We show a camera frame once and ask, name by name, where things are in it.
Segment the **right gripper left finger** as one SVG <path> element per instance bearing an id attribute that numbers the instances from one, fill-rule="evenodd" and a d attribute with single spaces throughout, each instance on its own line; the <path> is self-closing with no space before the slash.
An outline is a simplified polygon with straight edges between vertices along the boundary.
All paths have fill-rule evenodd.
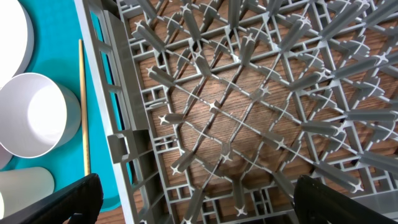
<path id="1" fill-rule="evenodd" d="M 1 223 L 96 223 L 102 205 L 100 177 L 92 173 L 3 218 Z"/>

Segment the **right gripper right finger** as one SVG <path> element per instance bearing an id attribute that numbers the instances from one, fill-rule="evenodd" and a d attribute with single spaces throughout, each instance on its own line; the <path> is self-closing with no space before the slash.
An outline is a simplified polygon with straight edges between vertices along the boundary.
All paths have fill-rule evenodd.
<path id="1" fill-rule="evenodd" d="M 294 190 L 294 210 L 300 224 L 393 224 L 394 220 L 307 176 Z"/>

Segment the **white cup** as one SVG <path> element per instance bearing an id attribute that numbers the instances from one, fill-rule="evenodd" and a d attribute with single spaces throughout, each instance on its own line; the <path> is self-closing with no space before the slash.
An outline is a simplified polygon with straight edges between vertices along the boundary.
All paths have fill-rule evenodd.
<path id="1" fill-rule="evenodd" d="M 1 219 L 53 193 L 55 181 L 43 167 L 1 172 Z"/>

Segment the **small white rice bowl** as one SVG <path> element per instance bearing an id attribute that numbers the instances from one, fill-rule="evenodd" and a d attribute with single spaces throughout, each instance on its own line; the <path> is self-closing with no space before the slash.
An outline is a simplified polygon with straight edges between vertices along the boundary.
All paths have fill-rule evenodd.
<path id="1" fill-rule="evenodd" d="M 23 73 L 1 88 L 1 146 L 22 158 L 43 156 L 70 141 L 81 122 L 75 94 L 39 73 Z"/>

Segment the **grey metal bowl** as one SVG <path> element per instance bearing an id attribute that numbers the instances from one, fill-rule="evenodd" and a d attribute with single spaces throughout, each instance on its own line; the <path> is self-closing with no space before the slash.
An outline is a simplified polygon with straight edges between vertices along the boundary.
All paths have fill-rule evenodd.
<path id="1" fill-rule="evenodd" d="M 34 29 L 18 0 L 1 0 L 1 86 L 23 73 L 34 49 Z"/>

